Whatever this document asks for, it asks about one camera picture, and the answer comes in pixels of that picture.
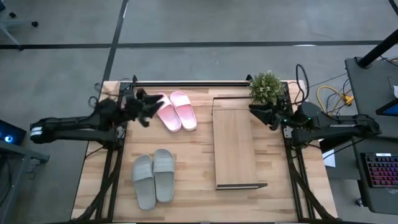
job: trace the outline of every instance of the green plant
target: green plant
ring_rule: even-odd
[[[255,75],[250,81],[250,95],[253,103],[264,105],[268,102],[276,103],[278,96],[284,93],[284,86],[280,78],[270,70],[267,73]]]

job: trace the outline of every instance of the desk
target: desk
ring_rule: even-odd
[[[119,82],[105,82],[103,92],[117,93]],[[281,130],[271,131],[259,120],[252,119],[252,135],[256,154],[256,174],[259,183],[267,187],[257,190],[215,190],[215,158],[212,123],[214,97],[248,96],[247,87],[145,87],[148,94],[173,91],[186,93],[197,117],[197,130],[170,133],[159,118],[154,117],[149,128],[129,122],[124,145],[122,169],[114,208],[114,222],[292,222],[296,221],[294,198],[290,183]],[[289,85],[291,97],[299,89]],[[89,143],[87,153],[99,148]],[[139,209],[131,182],[132,164],[141,154],[159,148],[169,149],[176,160],[175,195],[171,203],[157,203],[151,211]],[[303,150],[308,181],[320,203],[337,217],[335,203],[319,149]],[[90,204],[101,185],[106,151],[98,151],[85,161],[73,207],[76,218]],[[307,211],[303,193],[303,210]],[[109,198],[105,199],[103,213]]]
[[[398,117],[376,115],[378,108],[395,98],[392,86],[398,85],[398,68],[388,62],[375,60],[368,69],[363,69],[357,65],[355,58],[346,59],[345,64],[358,113],[370,115],[379,123],[382,131],[378,138],[366,139],[354,145],[362,200],[372,212],[398,215],[398,194],[390,194],[389,189],[370,188],[360,157],[364,152],[398,153],[397,143],[380,138],[398,138]]]

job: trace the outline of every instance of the rgb keyboard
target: rgb keyboard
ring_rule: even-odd
[[[398,155],[367,153],[362,158],[370,187],[398,188]]]

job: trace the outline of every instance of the metal frame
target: metal frame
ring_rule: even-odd
[[[120,87],[119,87],[119,94],[123,94],[123,90],[127,90],[130,88],[135,88],[135,87],[173,87],[173,86],[241,86],[241,87],[247,87],[249,86],[249,82],[247,81],[205,81],[205,82],[198,82],[198,81],[169,81],[169,82],[140,82],[137,80],[137,78],[134,76],[133,81],[131,82],[121,82]],[[289,89],[287,89],[286,95],[288,96],[289,102],[290,102],[290,96],[289,96]],[[118,104],[121,104],[122,98],[118,98]],[[307,173],[305,170],[305,164],[304,164],[304,159],[303,155],[301,152],[301,149],[297,150],[297,159],[298,159],[298,164],[299,164],[299,171],[300,173],[297,172],[295,165],[294,165],[294,158],[292,157],[292,149],[290,147],[290,136],[287,134],[287,131],[289,129],[287,127],[282,128],[282,133],[284,135],[284,142],[285,142],[285,150],[286,150],[286,156],[287,156],[287,163],[289,167],[289,174],[290,174],[290,180],[292,184],[292,191],[293,191],[293,196],[294,196],[294,203],[295,203],[295,208],[297,212],[297,219],[298,223],[352,223],[352,222],[343,222],[341,220],[337,220],[331,215],[329,215],[326,210],[321,206],[321,204],[318,202],[318,200],[315,198],[315,196],[312,194],[310,189],[308,188],[308,179],[307,179]],[[68,222],[62,222],[62,223],[120,223],[120,222],[113,222],[113,212],[114,212],[114,206],[116,202],[116,196],[117,196],[117,191],[118,191],[118,177],[120,173],[120,168],[121,168],[121,161],[122,161],[122,156],[123,156],[123,149],[124,149],[124,137],[123,137],[123,147],[121,147],[118,150],[118,155],[116,158],[116,163],[114,166],[114,169],[112,173],[108,176],[111,168],[111,161],[112,161],[112,151],[108,151],[107,156],[106,156],[106,162],[104,166],[104,175],[103,175],[103,180],[101,183],[101,190],[98,193],[98,195],[95,197],[93,203],[88,208],[93,208],[96,209],[96,214],[94,219],[90,220],[91,216],[85,217],[85,219],[79,219],[79,220],[70,220]],[[299,195],[299,190],[297,188],[297,184],[302,188],[304,192],[305,199],[307,201],[307,209],[308,209],[308,214],[309,218],[304,218],[303,217],[303,210],[302,206],[300,203],[300,195]],[[108,213],[106,218],[102,217],[102,209],[103,209],[103,200],[106,195],[106,192],[108,191],[110,185],[112,185],[111,189],[111,195],[110,195],[110,201],[109,201],[109,208],[108,208]],[[315,212],[313,209],[315,208],[320,208],[319,210],[317,209],[318,213],[322,217],[322,220],[320,219],[315,219]],[[257,223],[275,223],[275,222],[257,222]]]

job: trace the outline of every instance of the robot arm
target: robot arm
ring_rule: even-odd
[[[366,138],[381,133],[379,125],[368,115],[330,116],[309,102],[303,102],[295,113],[288,110],[286,99],[279,99],[277,105],[249,105],[249,108],[254,116],[270,125],[271,130],[280,124],[291,127],[293,147],[306,147],[316,139]]]
[[[158,102],[162,95],[148,95],[143,89],[127,92],[122,108],[109,98],[98,102],[89,116],[74,118],[44,118],[30,125],[30,140],[42,144],[58,139],[115,141],[116,127],[126,121],[139,120],[144,127],[149,126],[147,118],[152,118],[163,102]]]

